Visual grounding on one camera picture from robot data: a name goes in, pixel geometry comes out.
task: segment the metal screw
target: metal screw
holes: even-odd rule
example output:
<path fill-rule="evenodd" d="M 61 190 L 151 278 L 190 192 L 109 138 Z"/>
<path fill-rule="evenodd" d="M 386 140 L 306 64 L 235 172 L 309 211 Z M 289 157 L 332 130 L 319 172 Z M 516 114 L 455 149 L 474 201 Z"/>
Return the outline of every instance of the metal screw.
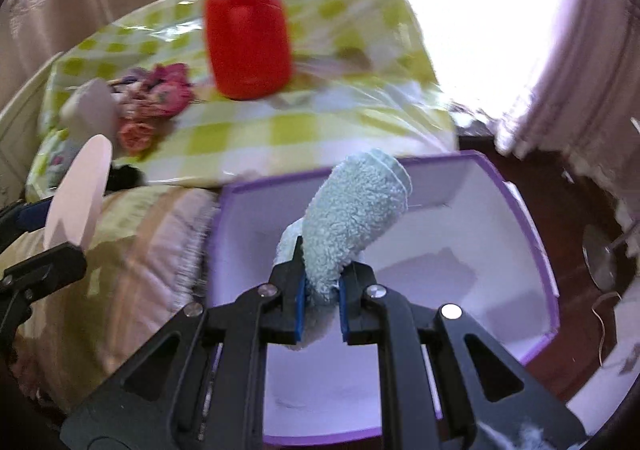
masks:
<path fill-rule="evenodd" d="M 258 287 L 258 294 L 262 298 L 276 296 L 277 293 L 278 293 L 278 288 L 275 287 L 273 284 L 262 284 L 260 287 Z"/>
<path fill-rule="evenodd" d="M 380 284 L 372 284 L 366 289 L 369 298 L 382 298 L 386 295 L 386 287 Z"/>
<path fill-rule="evenodd" d="M 187 315 L 188 318 L 200 316 L 203 311 L 204 307 L 198 302 L 191 302 L 184 307 L 184 314 Z"/>
<path fill-rule="evenodd" d="M 444 305 L 440 311 L 442 312 L 442 316 L 449 320 L 457 320 L 462 316 L 462 309 L 455 304 Z"/>

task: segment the wire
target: wire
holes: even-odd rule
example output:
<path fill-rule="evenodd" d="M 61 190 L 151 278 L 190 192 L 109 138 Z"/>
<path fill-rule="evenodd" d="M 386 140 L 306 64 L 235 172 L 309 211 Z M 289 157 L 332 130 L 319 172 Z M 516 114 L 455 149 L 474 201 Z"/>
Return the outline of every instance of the wire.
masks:
<path fill-rule="evenodd" d="M 603 367 L 602 351 L 604 349 L 604 342 L 607 336 L 607 328 L 604 325 L 604 320 L 602 320 L 602 317 L 596 312 L 596 307 L 602 304 L 605 300 L 615 297 L 618 299 L 618 301 L 622 300 L 622 296 L 620 296 L 620 293 L 618 291 L 611 291 L 609 293 L 604 293 L 604 295 L 598 296 L 596 301 L 591 306 L 591 312 L 596 315 L 596 318 L 600 321 L 600 325 L 602 325 L 602 336 L 600 337 L 600 343 L 598 344 L 598 361 L 600 362 L 600 367 Z"/>

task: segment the pink flower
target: pink flower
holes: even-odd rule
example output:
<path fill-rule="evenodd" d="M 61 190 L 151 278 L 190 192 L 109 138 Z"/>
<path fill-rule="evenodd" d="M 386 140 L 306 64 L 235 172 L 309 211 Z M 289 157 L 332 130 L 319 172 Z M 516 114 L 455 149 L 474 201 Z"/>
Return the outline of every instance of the pink flower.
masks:
<path fill-rule="evenodd" d="M 164 117 L 173 117 L 179 114 L 194 99 L 190 87 L 178 81 L 156 85 L 151 90 L 151 96 L 161 109 L 160 115 Z"/>
<path fill-rule="evenodd" d="M 189 79 L 187 76 L 187 65 L 186 64 L 171 64 L 167 65 L 164 68 L 164 76 L 162 77 L 164 81 L 178 81 L 182 84 L 189 84 Z"/>
<path fill-rule="evenodd" d="M 118 139 L 129 155 L 135 155 L 151 146 L 155 132 L 156 128 L 149 123 L 125 122 L 118 131 Z"/>

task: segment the lamp base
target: lamp base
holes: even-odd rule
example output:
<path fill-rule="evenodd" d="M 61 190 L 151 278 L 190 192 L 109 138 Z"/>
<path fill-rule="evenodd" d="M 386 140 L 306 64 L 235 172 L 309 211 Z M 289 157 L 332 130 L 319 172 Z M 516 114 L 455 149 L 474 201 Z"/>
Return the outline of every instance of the lamp base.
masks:
<path fill-rule="evenodd" d="M 582 237 L 582 254 L 593 283 L 603 293 L 616 286 L 616 257 L 611 242 L 595 226 L 587 226 Z"/>

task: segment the wooden floor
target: wooden floor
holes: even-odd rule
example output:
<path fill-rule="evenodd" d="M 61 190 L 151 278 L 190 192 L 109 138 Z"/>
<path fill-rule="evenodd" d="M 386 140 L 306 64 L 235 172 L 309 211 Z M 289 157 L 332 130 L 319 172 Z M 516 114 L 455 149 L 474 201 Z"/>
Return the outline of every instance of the wooden floor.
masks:
<path fill-rule="evenodd" d="M 600 292 L 593 285 L 582 258 L 582 233 L 596 224 L 610 238 L 620 234 L 612 204 L 589 181 L 566 177 L 559 156 L 533 154 L 526 160 L 498 155 L 490 144 L 474 144 L 489 157 L 503 177 L 516 184 L 545 245 L 560 291 L 560 331 L 554 341 L 527 369 L 563 401 L 569 400 L 598 368 L 600 323 L 591 306 Z M 619 291 L 628 286 L 635 265 L 618 254 Z M 598 312 L 607 325 L 606 353 L 615 345 L 612 306 Z M 318 447 L 325 450 L 373 450 L 380 438 Z"/>

